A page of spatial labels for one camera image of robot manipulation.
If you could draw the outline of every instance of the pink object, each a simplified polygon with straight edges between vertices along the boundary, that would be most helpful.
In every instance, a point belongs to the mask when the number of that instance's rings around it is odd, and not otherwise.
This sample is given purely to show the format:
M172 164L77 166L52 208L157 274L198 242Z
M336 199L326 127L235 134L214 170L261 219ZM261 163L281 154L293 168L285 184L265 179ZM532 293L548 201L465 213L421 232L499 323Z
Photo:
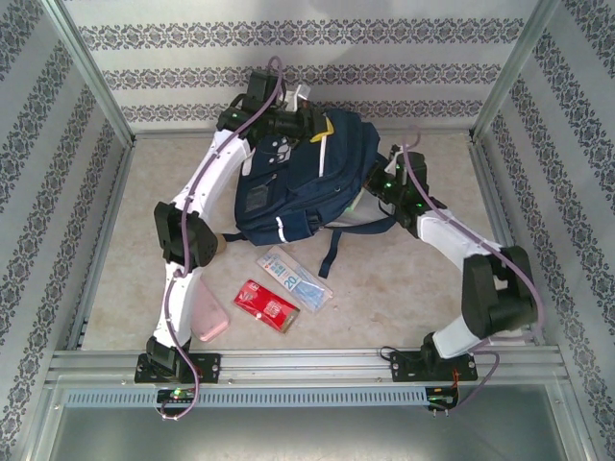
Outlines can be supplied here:
M196 290L196 301L192 310L192 332L201 341L208 342L229 327L229 315L202 279L199 280Z

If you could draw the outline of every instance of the beige floor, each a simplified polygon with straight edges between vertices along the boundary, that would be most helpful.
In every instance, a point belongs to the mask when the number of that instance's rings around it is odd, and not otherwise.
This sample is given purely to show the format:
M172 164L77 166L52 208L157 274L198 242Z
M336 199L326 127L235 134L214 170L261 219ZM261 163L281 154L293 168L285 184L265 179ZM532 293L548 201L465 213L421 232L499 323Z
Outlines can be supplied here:
M384 137L381 152L401 140ZM107 255L86 338L87 350L142 350L160 314L164 263L153 210L169 201L189 179L209 146L208 139L139 140ZM425 135L416 149L425 154L430 193L467 225L491 237L479 187L462 134ZM225 190L210 223L234 231L234 183ZM330 233L285 245L312 273L329 248ZM383 235L344 235L327 285L334 298L318 314L304 309L286 335L234 306L246 279L255 279L288 298L255 263L268 247L229 245L204 278L230 317L229 329L192 349L328 349L418 346L423 337L460 312L461 275L432 247L399 226Z

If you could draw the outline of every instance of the red package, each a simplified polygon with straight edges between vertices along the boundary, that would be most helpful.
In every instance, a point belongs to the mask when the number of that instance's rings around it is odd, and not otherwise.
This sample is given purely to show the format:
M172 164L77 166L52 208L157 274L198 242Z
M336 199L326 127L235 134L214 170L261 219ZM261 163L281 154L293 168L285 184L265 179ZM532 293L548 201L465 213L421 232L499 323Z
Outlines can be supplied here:
M269 327L286 333L299 309L253 280L245 282L234 303Z

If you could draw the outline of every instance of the patterned wall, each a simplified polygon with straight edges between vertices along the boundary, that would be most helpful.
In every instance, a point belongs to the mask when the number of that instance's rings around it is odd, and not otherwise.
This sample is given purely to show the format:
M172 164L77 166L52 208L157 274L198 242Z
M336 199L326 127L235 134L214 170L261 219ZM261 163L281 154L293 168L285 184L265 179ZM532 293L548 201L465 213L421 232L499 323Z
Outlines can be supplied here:
M0 6L0 460L85 287L124 148L35 0Z
M277 54L324 106L470 128L536 0L65 0L134 131L211 129Z
M599 459L615 459L614 5L558 7L483 140Z

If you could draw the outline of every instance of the robotic arm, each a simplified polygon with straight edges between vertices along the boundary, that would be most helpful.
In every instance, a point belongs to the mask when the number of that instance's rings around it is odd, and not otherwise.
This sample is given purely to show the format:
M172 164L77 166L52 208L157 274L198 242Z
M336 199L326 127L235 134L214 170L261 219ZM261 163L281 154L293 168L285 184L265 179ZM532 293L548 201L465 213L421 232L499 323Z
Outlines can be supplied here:
M162 302L158 325L147 343L146 351L149 362L171 378L181 379L187 365L177 351L176 341L168 329L167 320L170 319L177 343L187 352L192 306L199 300L200 277L217 249L217 238L207 221L232 173L242 164L244 168L249 168L254 148L268 134L286 135L296 142L316 142L322 135L332 132L329 119L307 102L308 88L300 85L294 92L286 94L284 90L283 97L279 98L275 105L267 109L247 131L235 137L218 152L217 146L241 127L271 96L275 81L276 77L269 73L253 72L246 94L235 98L219 117L218 131L197 170L205 171L202 178L195 173L170 204L159 203L156 206L155 218L160 247L166 261L165 300ZM406 164L399 155L399 148L394 146L391 155L389 165L383 167L377 164L373 167L364 187L381 201L394 206L394 217L402 227L416 238L431 244L463 272L462 314L448 326L430 333L425 338L421 351L428 366L435 366L439 360L465 354L484 338L499 331L514 330L534 322L536 305L526 286L496 257L456 229L452 222L460 223L443 204L432 199L440 213L431 209L408 180ZM424 156L410 153L409 161L422 188L429 191ZM185 263L182 213L186 201L189 204L184 231L188 235L191 270L186 277L174 280L174 275L184 268ZM528 257L523 249L502 248L468 228L465 229L502 252L531 277ZM505 281L506 288L496 289L494 278ZM173 290L169 290L172 280L175 285ZM168 317L165 303L168 303Z
M423 189L419 191L408 176L406 160L399 154L400 148L393 146L390 163L386 167L375 165L365 188L393 205L394 217L402 227L432 245L463 274L461 315L426 336L421 353L427 366L463 355L493 334L535 322L538 309L529 286L509 264L503 264L503 259L512 262L531 281L525 250L518 246L503 248L459 222L446 206L427 197L425 157L416 152L407 157L413 179ZM500 257L485 247L500 252ZM496 279L505 286L497 288Z

